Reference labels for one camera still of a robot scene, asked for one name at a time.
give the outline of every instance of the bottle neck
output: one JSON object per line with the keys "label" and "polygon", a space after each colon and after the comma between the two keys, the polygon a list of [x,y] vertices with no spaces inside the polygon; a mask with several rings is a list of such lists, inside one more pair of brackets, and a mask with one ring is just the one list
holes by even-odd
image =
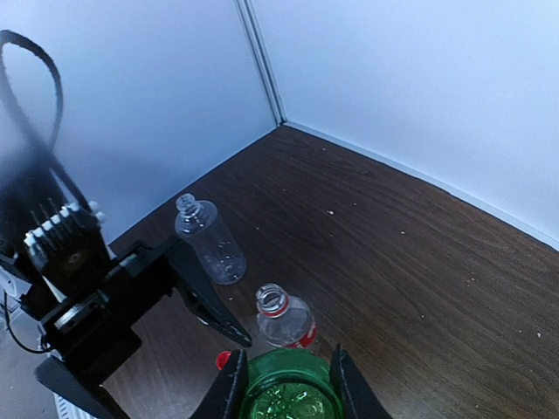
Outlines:
{"label": "bottle neck", "polygon": [[266,317],[276,318],[287,311],[289,295],[279,285],[262,285],[256,291],[256,306]]}
{"label": "bottle neck", "polygon": [[178,219],[182,222],[183,233],[193,233],[203,229],[209,219],[204,205],[197,201],[192,194],[185,194],[176,200],[179,210]]}

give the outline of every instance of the green bottle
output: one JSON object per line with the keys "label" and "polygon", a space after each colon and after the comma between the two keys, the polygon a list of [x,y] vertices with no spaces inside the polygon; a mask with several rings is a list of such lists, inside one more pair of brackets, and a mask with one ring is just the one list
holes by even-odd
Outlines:
{"label": "green bottle", "polygon": [[329,368],[304,349],[275,349],[249,361],[241,419],[342,419]]}

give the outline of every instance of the plastic bottle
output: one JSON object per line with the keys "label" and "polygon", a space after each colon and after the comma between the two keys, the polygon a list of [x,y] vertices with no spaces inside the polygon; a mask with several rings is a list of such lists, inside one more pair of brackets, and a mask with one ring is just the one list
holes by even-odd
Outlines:
{"label": "plastic bottle", "polygon": [[321,341],[305,301],[289,296],[279,285],[266,284],[256,292],[256,306],[259,330],[269,345],[319,353]]}
{"label": "plastic bottle", "polygon": [[242,419],[339,419],[342,406],[329,364],[300,349],[276,349],[249,361]]}
{"label": "plastic bottle", "polygon": [[209,201],[197,201],[192,194],[180,196],[176,207],[175,231],[194,248],[213,281],[220,285],[239,281],[246,271],[246,259],[217,207]]}

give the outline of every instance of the red bottle cap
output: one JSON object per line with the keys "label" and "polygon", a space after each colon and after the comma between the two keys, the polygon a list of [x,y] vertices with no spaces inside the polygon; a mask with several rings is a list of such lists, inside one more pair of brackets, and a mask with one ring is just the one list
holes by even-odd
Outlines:
{"label": "red bottle cap", "polygon": [[227,363],[227,361],[229,360],[229,358],[231,358],[231,351],[224,351],[217,356],[216,365],[217,365],[217,369],[219,371],[224,369],[224,366]]}

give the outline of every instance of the bottle bottom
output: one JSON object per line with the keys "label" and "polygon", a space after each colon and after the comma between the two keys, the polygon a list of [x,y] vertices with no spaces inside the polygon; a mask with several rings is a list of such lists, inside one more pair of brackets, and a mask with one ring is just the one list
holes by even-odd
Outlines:
{"label": "bottle bottom", "polygon": [[204,256],[202,265],[211,280],[219,285],[235,284],[246,272],[246,260],[238,257]]}

